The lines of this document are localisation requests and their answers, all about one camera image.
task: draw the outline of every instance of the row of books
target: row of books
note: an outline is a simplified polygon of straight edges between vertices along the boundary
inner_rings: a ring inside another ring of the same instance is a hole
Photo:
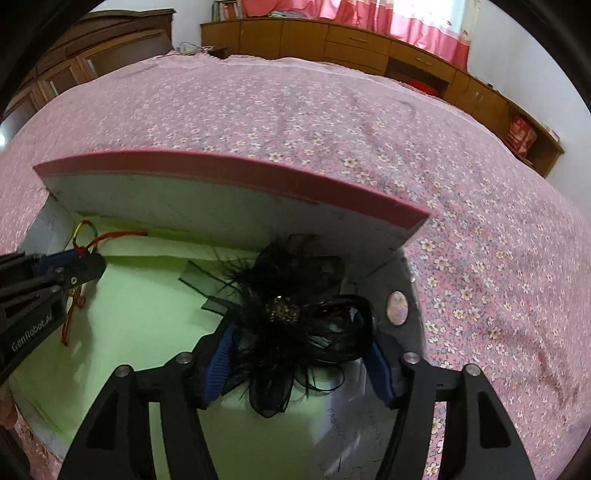
[[[241,0],[214,0],[212,5],[212,21],[236,20],[245,18]]]

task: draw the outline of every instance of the red string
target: red string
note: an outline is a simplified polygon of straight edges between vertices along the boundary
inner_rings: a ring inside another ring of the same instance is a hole
[[[80,229],[82,225],[90,225],[96,231],[94,225],[92,225],[92,223],[89,220],[82,220],[78,224],[76,232]],[[99,242],[102,242],[103,240],[107,240],[109,238],[119,238],[120,236],[126,235],[147,236],[148,232],[145,232],[143,230],[119,230],[116,232],[107,232],[94,237],[94,239],[85,247],[80,247],[76,243],[75,235],[74,237],[72,237],[72,246],[78,252],[78,254],[82,256],[86,255],[92,247],[94,247],[93,252],[96,252],[96,250],[98,249]],[[74,308],[78,307],[81,309],[86,302],[86,297],[82,294],[82,285],[78,285],[76,288],[71,289],[68,292],[68,296],[72,298],[72,304],[70,305],[70,308],[68,309],[68,312],[66,314],[66,320],[64,321],[64,325],[61,327],[61,342],[64,346],[68,346],[70,325],[72,323],[72,315],[74,313]]]

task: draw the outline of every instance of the bed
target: bed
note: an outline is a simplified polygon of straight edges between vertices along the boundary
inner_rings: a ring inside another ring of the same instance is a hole
[[[19,246],[47,200],[33,165],[141,148],[283,163],[429,209],[405,247],[428,360],[480,365],[536,477],[565,469],[591,426],[591,229],[486,128],[442,100],[332,64],[145,60],[60,95],[1,154],[0,205],[13,212],[0,219],[2,252]],[[444,418],[441,406],[426,477],[439,468]],[[59,460],[22,420],[19,429],[41,452],[36,477],[53,478]]]

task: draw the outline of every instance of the black hair accessory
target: black hair accessory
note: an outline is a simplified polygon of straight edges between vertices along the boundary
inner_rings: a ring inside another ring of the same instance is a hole
[[[189,262],[180,280],[208,298],[202,308],[236,326],[228,393],[248,382],[250,403],[269,418],[287,408],[294,380],[306,394],[329,392],[344,382],[341,365],[367,355],[372,307],[358,295],[340,295],[344,266],[338,257],[315,256],[315,237],[275,241],[256,258],[222,261],[223,281]],[[313,368],[335,369],[340,383],[316,386]]]

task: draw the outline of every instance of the human hand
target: human hand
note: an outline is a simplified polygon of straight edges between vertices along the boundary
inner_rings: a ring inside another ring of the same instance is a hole
[[[18,420],[17,407],[7,385],[0,387],[0,425],[12,430]]]

